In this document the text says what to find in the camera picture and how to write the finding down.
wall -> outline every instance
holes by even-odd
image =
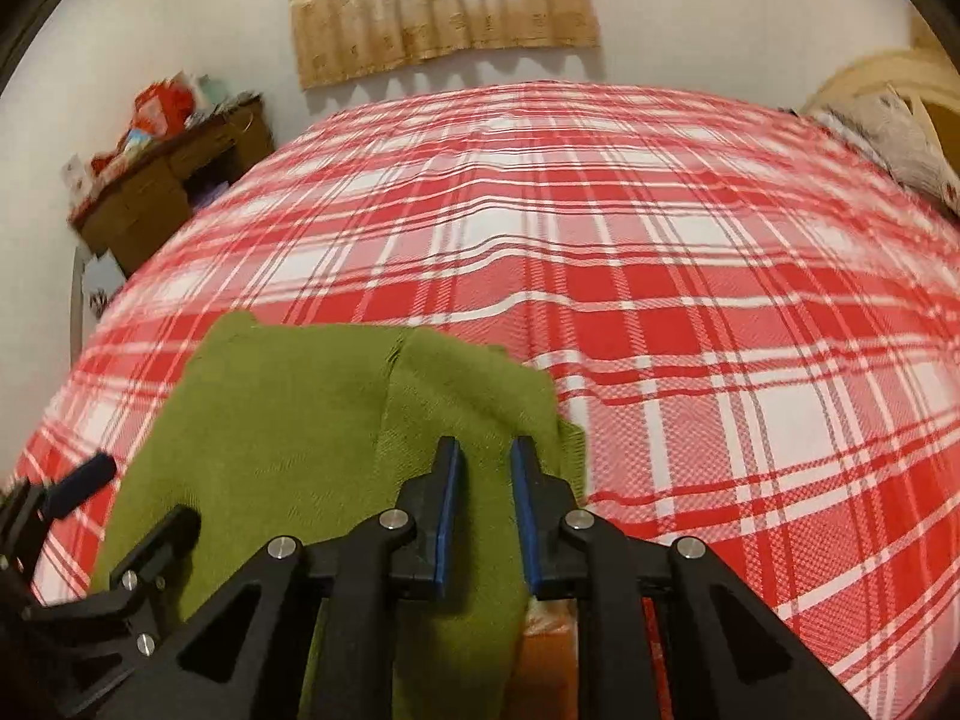
[[[464,52],[303,94],[286,0],[64,0],[0,97],[0,471],[64,379],[74,241],[59,167],[109,148],[180,69],[261,90],[280,143],[368,100],[562,77],[799,106],[840,66],[908,42],[905,0],[594,0],[597,52]]]
[[[133,97],[179,71],[169,0],[64,0],[0,95],[0,473],[69,365],[76,242],[59,169],[112,148]]]
[[[834,71],[909,45],[906,0],[594,0],[602,50],[464,52],[420,68],[313,90],[296,85],[286,0],[177,0],[198,68],[263,90],[280,141],[368,100],[563,77],[700,89],[800,106]]]

green fabric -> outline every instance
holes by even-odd
[[[168,509],[189,504],[203,526],[179,599],[186,618],[271,536],[322,541],[390,507],[453,435],[467,483],[450,587],[440,604],[400,605],[394,714],[493,720],[527,603],[508,460],[524,434],[580,496],[584,436],[558,418],[545,372],[428,328],[227,314],[124,478],[94,589]]]

metal screw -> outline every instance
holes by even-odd
[[[387,509],[380,515],[380,523],[388,531],[402,528],[410,521],[410,515],[403,509]]]
[[[150,658],[150,656],[154,654],[154,650],[157,649],[157,642],[154,641],[154,638],[150,634],[140,634],[136,637],[136,648],[140,651],[141,655]]]
[[[277,560],[283,560],[296,552],[296,541],[290,536],[277,536],[273,541],[267,544],[267,552],[270,557]]]
[[[707,554],[707,544],[704,544],[699,538],[684,536],[677,539],[677,552],[688,560],[697,560],[698,557],[704,557]]]
[[[586,531],[587,528],[592,528],[594,522],[596,522],[593,514],[586,509],[573,509],[572,512],[567,512],[563,521],[575,531]]]

pillow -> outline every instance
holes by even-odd
[[[960,215],[960,177],[893,90],[831,103],[814,112],[814,119],[827,126],[826,119],[831,117],[867,141],[882,162],[870,153],[865,155],[886,167],[896,181]],[[863,151],[858,143],[851,144]]]

yellow patterned curtain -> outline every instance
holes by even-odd
[[[301,86],[462,49],[597,45],[590,0],[290,0]]]

